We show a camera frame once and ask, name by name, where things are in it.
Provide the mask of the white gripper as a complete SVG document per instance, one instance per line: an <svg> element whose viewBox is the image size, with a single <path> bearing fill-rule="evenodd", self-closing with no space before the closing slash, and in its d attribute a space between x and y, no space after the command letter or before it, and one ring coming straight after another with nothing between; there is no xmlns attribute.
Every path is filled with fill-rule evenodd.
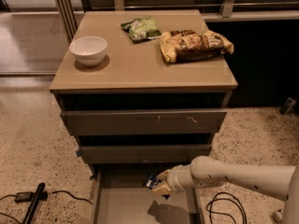
<svg viewBox="0 0 299 224"><path fill-rule="evenodd" d="M189 165L178 165L167 169L157 175L158 180L163 182L156 185L152 191L157 195L170 195L174 192L182 192L194 186L191 168Z"/></svg>

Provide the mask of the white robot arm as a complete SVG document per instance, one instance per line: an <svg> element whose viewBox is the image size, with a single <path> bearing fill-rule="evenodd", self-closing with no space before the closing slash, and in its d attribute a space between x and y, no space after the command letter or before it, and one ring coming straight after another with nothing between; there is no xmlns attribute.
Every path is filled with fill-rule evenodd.
<svg viewBox="0 0 299 224"><path fill-rule="evenodd" d="M284 201L282 224L299 224L299 166L228 164L208 156L194 158L157 175L152 189L170 195L191 188L217 187L228 182Z"/></svg>

